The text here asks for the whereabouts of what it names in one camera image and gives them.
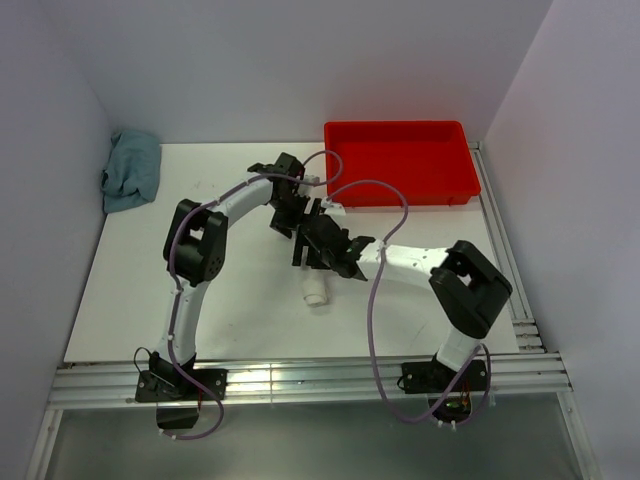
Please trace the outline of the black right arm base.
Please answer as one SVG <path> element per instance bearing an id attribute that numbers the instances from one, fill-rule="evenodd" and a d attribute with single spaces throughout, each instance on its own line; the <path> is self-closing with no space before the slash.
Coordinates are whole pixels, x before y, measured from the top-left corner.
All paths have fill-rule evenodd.
<path id="1" fill-rule="evenodd" d="M 433 406 L 456 373 L 436 360 L 405 362 L 397 387 L 407 395 L 434 394 L 429 398 Z M 476 410 L 484 408 L 490 398 L 490 374 L 482 360 L 472 360 L 455 383 L 450 394 L 435 410 L 434 418 L 442 422 L 462 422 Z"/>

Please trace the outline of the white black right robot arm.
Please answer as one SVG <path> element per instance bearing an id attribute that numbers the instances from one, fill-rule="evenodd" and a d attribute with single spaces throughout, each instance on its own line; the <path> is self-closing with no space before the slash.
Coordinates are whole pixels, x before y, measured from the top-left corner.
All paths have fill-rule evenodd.
<path id="1" fill-rule="evenodd" d="M 432 361 L 434 381 L 446 390 L 466 379 L 465 363 L 513 292 L 506 277 L 469 241 L 458 240 L 449 248 L 418 248 L 370 236 L 351 238 L 319 200 L 301 216 L 295 236 L 295 266 L 370 281 L 373 291 L 381 281 L 391 280 L 433 292 L 450 323 Z"/>

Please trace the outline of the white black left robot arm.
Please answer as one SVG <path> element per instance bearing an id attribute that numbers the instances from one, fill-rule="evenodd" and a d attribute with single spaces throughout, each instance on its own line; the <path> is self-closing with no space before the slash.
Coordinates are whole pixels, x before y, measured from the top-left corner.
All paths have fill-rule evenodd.
<path id="1" fill-rule="evenodd" d="M 197 325 L 206 290 L 224 266 L 230 227 L 255 208 L 270 205 L 270 228 L 291 238 L 309 201 L 299 186 L 314 182 L 305 179 L 303 163 L 290 154 L 280 154 L 273 164 L 254 164 L 248 172 L 215 201 L 185 199 L 176 207 L 163 251 L 174 300 L 166 332 L 149 359 L 150 374 L 172 399 L 183 399 L 194 389 Z"/>

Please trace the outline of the red plastic bin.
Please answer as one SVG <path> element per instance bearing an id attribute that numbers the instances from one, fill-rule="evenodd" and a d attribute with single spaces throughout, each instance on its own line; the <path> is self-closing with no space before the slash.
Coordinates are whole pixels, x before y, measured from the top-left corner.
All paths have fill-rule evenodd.
<path id="1" fill-rule="evenodd" d="M 395 187 L 411 206 L 465 205 L 481 192 L 463 127 L 457 121 L 328 122 L 324 142 L 343 160 L 339 179 L 327 191 L 345 207 L 400 204 L 395 193 L 378 185 L 338 191 L 360 180 Z"/>

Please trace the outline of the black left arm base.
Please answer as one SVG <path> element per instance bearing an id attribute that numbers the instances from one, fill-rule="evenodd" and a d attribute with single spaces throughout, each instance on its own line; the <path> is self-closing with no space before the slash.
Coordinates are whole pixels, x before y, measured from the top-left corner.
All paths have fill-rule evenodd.
<path id="1" fill-rule="evenodd" d="M 198 440 L 218 430 L 223 422 L 228 371 L 195 368 L 192 357 L 179 369 L 157 352 L 140 347 L 134 353 L 138 380 L 134 401 L 156 405 L 156 425 L 161 435 L 175 440 Z M 205 401 L 218 407 L 218 419 L 201 433 L 188 433 L 199 421 Z"/>

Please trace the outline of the white t shirt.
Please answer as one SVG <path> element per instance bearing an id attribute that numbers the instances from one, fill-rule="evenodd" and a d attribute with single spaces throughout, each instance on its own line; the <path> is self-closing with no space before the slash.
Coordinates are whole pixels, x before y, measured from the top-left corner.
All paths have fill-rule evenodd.
<path id="1" fill-rule="evenodd" d="M 328 270 L 304 269 L 301 290 L 305 304 L 310 308 L 328 305 L 331 300 L 329 279 L 333 273 Z"/>

